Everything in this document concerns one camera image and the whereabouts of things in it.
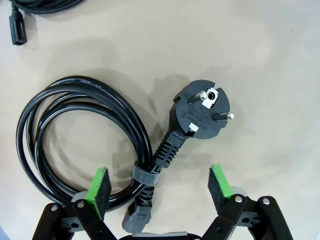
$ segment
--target coiled black cable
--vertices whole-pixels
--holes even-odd
[[[72,8],[84,0],[10,0],[12,5],[30,14],[54,14]]]
[[[63,95],[44,110],[36,124],[34,135],[37,110],[44,100],[57,94]],[[83,98],[96,100],[98,104],[80,100]],[[29,101],[16,129],[16,148],[20,163],[29,179],[45,196],[54,202],[68,204],[73,195],[79,192],[53,172],[43,149],[43,136],[47,126],[55,117],[73,110],[94,112],[116,123],[130,138],[136,151],[138,166],[152,170],[154,162],[150,140],[142,121],[130,104],[110,86],[96,79],[86,76],[65,77],[50,84]],[[43,183],[37,179],[28,164],[23,144],[24,129],[28,151]],[[108,211],[128,203],[145,187],[133,179],[125,189],[110,196]]]

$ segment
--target plug pin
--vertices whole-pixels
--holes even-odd
[[[213,115],[212,119],[215,121],[232,120],[232,119],[234,119],[234,117],[235,117],[235,115],[233,114],[233,112],[229,111],[229,112],[224,112],[224,113]]]
[[[201,91],[201,92],[198,92],[196,95],[193,95],[191,97],[188,98],[188,104],[191,104],[191,103],[194,103],[196,101],[203,101],[205,100],[206,98],[208,97],[208,94],[206,91]]]

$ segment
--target black connector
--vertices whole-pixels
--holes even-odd
[[[226,93],[214,86],[212,81],[196,80],[174,97],[168,131],[153,156],[153,172],[167,168],[186,139],[214,138],[227,125],[227,120],[233,119]],[[151,217],[153,194],[154,188],[146,187],[135,198],[124,216],[124,230],[137,233],[144,229]]]
[[[12,14],[9,17],[11,39],[13,45],[23,45],[27,42],[24,18],[19,9],[12,5]]]

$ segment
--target beige surface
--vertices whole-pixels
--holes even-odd
[[[17,47],[9,34],[9,1],[1,0],[0,226],[12,240],[31,239],[49,203],[22,170],[15,146],[22,109],[49,83],[80,74],[116,88],[140,115],[155,149],[174,95],[192,80],[208,79],[226,91],[235,119],[214,139],[188,140],[162,171],[145,231],[204,233],[216,216],[208,167],[221,163],[230,183],[253,199],[277,199],[294,239],[315,239],[319,7],[317,0],[87,0],[59,15],[26,16],[28,43]],[[103,117],[66,113],[46,139],[54,165],[75,184],[89,186],[101,163],[112,172],[114,189],[130,179],[133,148]],[[125,211],[105,216],[117,237],[126,234]],[[248,236],[237,229],[231,239]]]

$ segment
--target gray connector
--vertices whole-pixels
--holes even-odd
[[[137,199],[128,207],[122,221],[122,228],[128,233],[141,233],[151,219],[152,204],[139,204]]]

